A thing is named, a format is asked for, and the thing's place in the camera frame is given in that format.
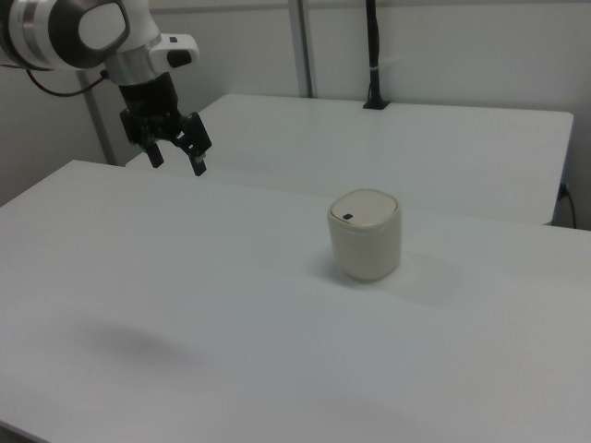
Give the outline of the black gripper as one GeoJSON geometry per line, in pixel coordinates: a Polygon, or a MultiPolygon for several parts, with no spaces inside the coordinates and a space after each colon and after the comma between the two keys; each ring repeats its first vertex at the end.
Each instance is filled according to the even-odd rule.
{"type": "Polygon", "coordinates": [[[183,116],[178,110],[178,96],[169,73],[146,83],[120,86],[126,108],[120,118],[127,140],[146,148],[151,166],[163,165],[157,140],[167,140],[189,159],[195,176],[207,171],[206,151],[212,146],[209,134],[197,113],[183,116]]]}

